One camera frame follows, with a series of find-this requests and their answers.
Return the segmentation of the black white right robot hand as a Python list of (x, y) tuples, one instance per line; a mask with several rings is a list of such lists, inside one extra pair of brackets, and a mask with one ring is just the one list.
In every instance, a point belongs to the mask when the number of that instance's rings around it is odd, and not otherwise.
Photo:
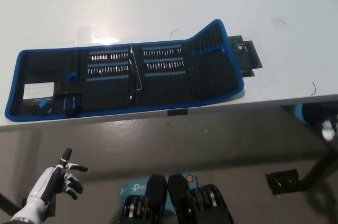
[(335, 137), (335, 131), (330, 120), (326, 120), (322, 123), (322, 136), (327, 141), (330, 142)]

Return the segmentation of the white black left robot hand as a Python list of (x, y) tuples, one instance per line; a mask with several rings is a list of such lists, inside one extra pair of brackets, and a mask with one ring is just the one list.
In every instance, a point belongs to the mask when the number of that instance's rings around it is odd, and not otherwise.
[(67, 148), (55, 166), (47, 168), (39, 177), (33, 189), (28, 195), (28, 199), (41, 199), (44, 203), (49, 203), (54, 195), (65, 193), (74, 200), (83, 192), (83, 186), (70, 171), (88, 171), (88, 168), (80, 164), (69, 162), (72, 149)]

